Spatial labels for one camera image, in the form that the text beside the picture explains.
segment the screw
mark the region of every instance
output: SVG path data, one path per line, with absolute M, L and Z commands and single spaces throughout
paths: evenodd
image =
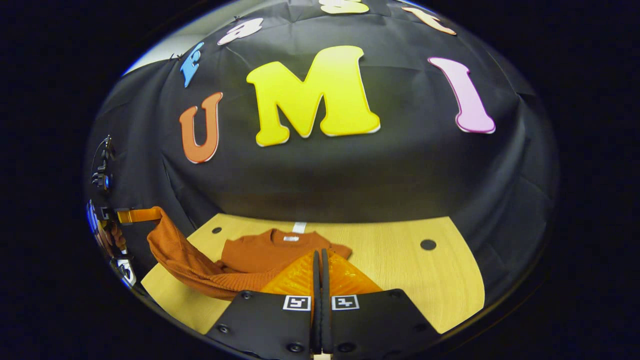
M 436 248 L 436 242 L 431 239 L 422 240 L 420 242 L 420 247 L 424 250 L 433 250 Z
M 302 350 L 304 350 L 305 348 L 302 347 L 302 345 L 300 344 L 289 344 L 287 346 L 287 350 L 291 351 L 291 352 L 302 352 Z

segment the orange sweater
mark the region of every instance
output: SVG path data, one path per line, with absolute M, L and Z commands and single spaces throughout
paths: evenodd
M 241 290 L 260 291 L 287 265 L 311 250 L 328 249 L 348 258 L 351 249 L 331 244 L 316 232 L 284 233 L 271 229 L 260 235 L 227 240 L 215 263 L 185 239 L 159 207 L 161 218 L 147 236 L 158 262 L 184 284 L 209 297 L 231 300 Z M 295 236 L 298 241 L 284 241 Z

